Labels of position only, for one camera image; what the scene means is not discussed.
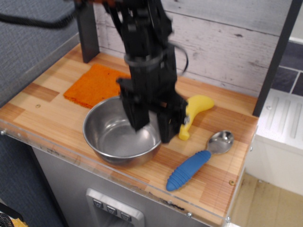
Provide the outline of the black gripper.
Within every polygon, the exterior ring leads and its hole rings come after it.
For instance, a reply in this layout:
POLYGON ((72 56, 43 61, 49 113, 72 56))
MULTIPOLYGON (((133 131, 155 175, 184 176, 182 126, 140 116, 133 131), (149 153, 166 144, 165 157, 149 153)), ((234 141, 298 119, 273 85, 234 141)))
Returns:
POLYGON ((125 56, 130 79, 118 79, 126 116, 135 131, 150 122, 149 110, 157 114, 160 138, 169 143, 184 123, 186 101, 176 92, 177 65, 174 54, 156 57, 125 56))

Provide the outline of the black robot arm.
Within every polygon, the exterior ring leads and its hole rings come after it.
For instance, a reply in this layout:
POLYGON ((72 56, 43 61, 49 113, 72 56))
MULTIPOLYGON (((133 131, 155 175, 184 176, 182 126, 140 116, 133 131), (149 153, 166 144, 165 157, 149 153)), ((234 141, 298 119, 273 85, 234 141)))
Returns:
POLYGON ((125 47, 131 77, 119 78, 125 113, 135 130, 157 115, 164 143, 179 133, 187 102, 176 92, 175 47, 168 40, 171 20, 159 0, 103 0, 125 47))

